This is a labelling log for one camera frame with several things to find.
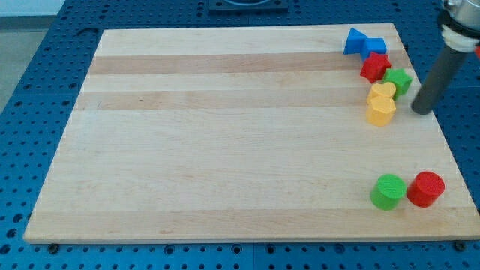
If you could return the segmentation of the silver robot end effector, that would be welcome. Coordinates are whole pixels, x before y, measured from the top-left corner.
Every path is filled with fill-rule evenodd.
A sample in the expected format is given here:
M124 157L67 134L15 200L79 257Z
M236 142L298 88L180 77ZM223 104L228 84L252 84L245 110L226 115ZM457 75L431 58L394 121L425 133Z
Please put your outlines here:
M437 17L445 44L461 53L479 46L479 0L442 0Z

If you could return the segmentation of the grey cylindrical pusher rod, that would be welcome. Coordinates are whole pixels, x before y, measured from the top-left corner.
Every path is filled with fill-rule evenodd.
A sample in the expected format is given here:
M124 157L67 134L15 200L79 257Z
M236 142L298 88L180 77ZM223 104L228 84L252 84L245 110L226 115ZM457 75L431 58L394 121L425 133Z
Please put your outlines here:
M447 45L442 48L410 105L413 112L427 115L434 109L467 55L467 52L459 52Z

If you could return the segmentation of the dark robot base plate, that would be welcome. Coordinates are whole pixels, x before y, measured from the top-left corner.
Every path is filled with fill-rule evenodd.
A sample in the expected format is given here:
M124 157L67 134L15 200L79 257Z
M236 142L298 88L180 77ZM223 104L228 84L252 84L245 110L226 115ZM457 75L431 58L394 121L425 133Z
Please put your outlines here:
M210 14L257 11L286 12L289 9L288 0L208 0L207 3Z

